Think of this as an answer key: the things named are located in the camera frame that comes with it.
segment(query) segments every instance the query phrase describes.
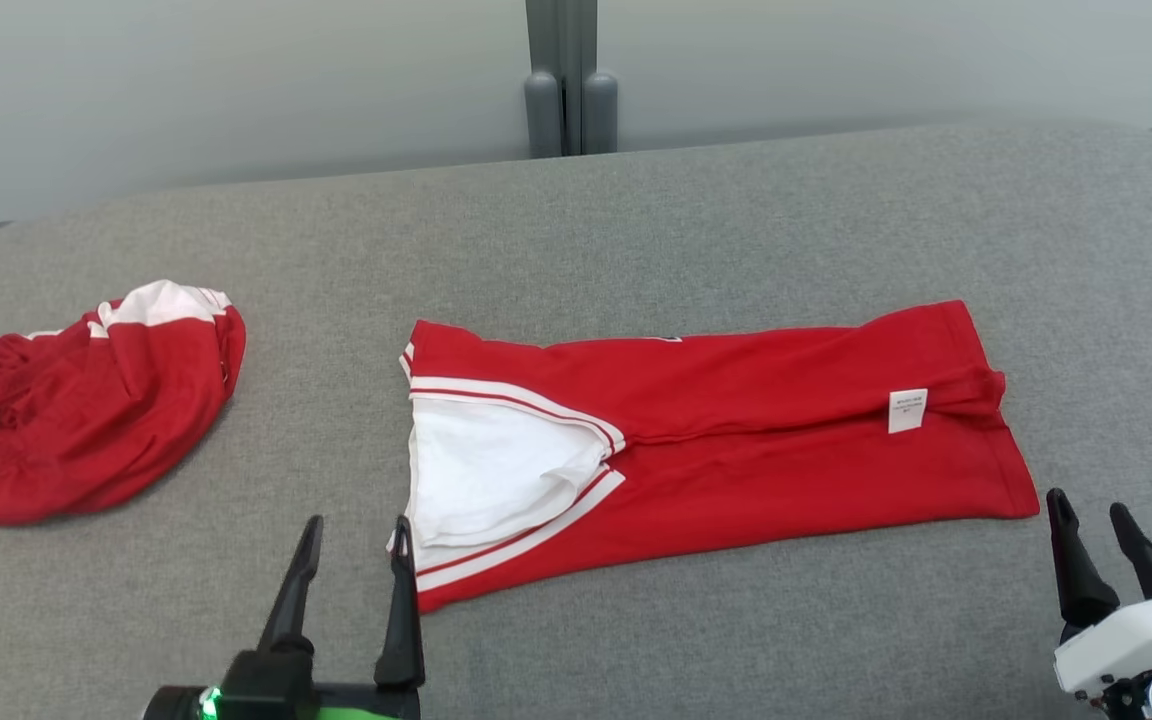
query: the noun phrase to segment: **white wall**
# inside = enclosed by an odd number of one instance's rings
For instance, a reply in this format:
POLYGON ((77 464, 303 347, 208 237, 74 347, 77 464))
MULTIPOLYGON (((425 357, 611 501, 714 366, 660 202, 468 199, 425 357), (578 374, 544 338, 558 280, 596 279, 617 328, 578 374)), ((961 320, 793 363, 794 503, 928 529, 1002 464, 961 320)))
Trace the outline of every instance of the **white wall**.
POLYGON ((524 158, 530 67, 513 0, 0 0, 0 220, 524 158))
POLYGON ((621 149, 995 114, 1152 127, 1152 0, 601 0, 621 149))

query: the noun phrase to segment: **gray fabric surface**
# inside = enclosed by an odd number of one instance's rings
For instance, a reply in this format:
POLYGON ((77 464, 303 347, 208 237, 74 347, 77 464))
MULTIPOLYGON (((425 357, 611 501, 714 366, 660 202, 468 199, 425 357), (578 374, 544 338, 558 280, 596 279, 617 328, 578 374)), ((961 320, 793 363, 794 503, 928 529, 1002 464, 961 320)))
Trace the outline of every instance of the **gray fabric surface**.
MULTIPOLYGON (((864 323, 964 297, 1039 488, 1152 536, 1152 135, 920 128, 132 197, 0 232, 0 334, 172 278, 228 291, 237 395, 115 511, 0 529, 0 719, 136 717, 256 642, 328 518, 306 634, 365 679, 412 323, 536 343, 864 323)), ((620 566, 425 621, 430 717, 1074 717, 1046 520, 620 566)))

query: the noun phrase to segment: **care label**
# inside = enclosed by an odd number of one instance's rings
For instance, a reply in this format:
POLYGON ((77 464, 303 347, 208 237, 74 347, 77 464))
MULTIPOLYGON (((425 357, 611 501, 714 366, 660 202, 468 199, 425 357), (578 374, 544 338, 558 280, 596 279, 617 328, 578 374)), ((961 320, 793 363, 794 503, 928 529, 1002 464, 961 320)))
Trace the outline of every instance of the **care label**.
POLYGON ((887 406, 887 432, 922 429, 924 410, 927 410, 927 388, 893 392, 887 406))

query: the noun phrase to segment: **clothing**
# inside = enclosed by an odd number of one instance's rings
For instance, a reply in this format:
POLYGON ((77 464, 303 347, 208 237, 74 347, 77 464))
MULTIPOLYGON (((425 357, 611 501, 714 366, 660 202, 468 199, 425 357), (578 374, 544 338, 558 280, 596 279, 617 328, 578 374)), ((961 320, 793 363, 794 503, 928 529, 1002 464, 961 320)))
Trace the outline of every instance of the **clothing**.
POLYGON ((244 346, 222 291, 170 281, 0 338, 0 525, 108 509, 162 477, 233 395, 244 346))
POLYGON ((1038 513, 963 302, 858 328, 533 347, 417 323, 420 611, 776 539, 1038 513), (890 432, 893 392, 925 389, 890 432))

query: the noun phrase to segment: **red cloth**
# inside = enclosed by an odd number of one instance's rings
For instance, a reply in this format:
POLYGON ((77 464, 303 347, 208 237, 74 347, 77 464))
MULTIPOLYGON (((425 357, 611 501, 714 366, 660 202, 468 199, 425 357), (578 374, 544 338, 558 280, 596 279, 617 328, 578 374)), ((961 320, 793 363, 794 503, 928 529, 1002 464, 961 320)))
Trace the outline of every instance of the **red cloth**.
POLYGON ((1005 376, 990 367, 960 301, 858 328, 552 347, 420 323, 403 363, 412 397, 586 423, 605 458, 547 523, 453 551, 453 560, 440 548, 433 564, 417 547, 425 612, 597 566, 1038 513, 998 411, 1005 376), (914 388, 929 392, 922 425, 888 432, 892 392, 914 388))
POLYGON ((244 344, 223 293, 169 281, 0 338, 0 525, 108 509, 162 477, 234 392, 244 344))

